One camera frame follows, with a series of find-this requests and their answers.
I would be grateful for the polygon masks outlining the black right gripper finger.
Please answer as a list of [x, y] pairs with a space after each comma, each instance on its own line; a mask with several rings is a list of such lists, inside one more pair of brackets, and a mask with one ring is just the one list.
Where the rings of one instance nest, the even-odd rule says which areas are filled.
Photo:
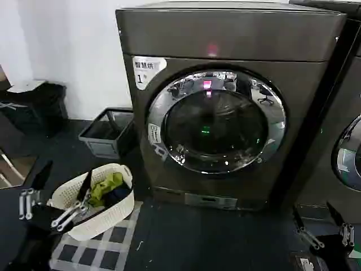
[[294, 222], [297, 229], [297, 234], [306, 242], [308, 243], [313, 249], [319, 250], [323, 247], [323, 242], [318, 240], [316, 236], [314, 236], [310, 231], [308, 231], [303, 223], [303, 220], [298, 213], [296, 207], [293, 207], [293, 217]]
[[346, 223], [339, 211], [330, 202], [326, 202], [326, 205], [335, 224], [340, 228], [342, 241], [354, 241], [354, 226]]

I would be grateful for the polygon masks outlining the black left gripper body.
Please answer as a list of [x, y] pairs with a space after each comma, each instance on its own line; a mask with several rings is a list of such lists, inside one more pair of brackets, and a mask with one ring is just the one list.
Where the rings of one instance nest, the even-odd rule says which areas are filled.
[[57, 226], [51, 226], [51, 223], [63, 212], [61, 209], [44, 204], [35, 204], [27, 208], [27, 236], [57, 236], [69, 232], [74, 228], [72, 221], [61, 231], [58, 231]]

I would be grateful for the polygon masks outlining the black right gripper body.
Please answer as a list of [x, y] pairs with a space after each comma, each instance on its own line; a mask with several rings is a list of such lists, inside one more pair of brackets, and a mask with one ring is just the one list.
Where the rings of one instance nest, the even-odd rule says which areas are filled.
[[347, 259], [355, 249], [352, 238], [345, 239], [341, 234], [316, 236], [319, 243], [310, 245], [310, 252], [321, 259]]

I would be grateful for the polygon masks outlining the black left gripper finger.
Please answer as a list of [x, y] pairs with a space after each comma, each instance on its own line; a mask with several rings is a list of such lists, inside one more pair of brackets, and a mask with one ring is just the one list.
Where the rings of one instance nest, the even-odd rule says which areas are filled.
[[30, 188], [23, 189], [19, 194], [19, 220], [31, 220], [33, 208], [43, 205], [41, 191], [43, 190], [52, 170], [53, 161], [47, 164], [38, 172]]
[[90, 196], [91, 179], [93, 171], [90, 170], [83, 174], [83, 179], [76, 177], [61, 185], [55, 190], [51, 198], [52, 203], [63, 201], [63, 213], [51, 222], [51, 227], [57, 231], [63, 231], [69, 224], [73, 223], [78, 217], [87, 212], [89, 205], [87, 203]]

